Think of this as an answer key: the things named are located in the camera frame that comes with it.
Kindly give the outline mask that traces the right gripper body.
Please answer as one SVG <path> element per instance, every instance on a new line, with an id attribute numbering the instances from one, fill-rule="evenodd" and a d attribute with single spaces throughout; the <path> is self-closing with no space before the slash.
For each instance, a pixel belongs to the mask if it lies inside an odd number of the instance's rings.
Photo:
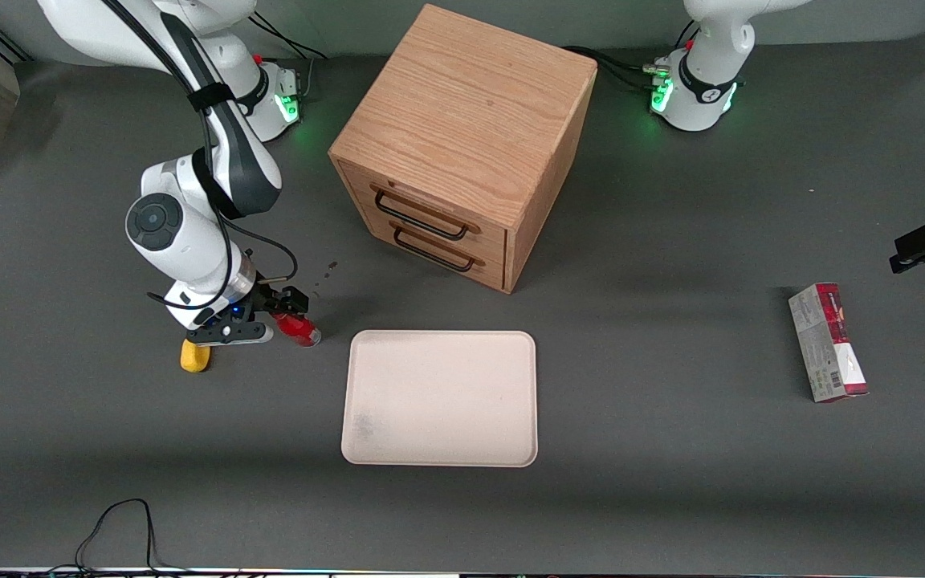
<path id="1" fill-rule="evenodd" d="M 259 292 L 275 291 L 253 279 L 231 279 L 221 292 L 198 292 L 175 282 L 165 294 L 170 315 L 188 332 L 267 332 L 267 323 L 257 318 Z"/>

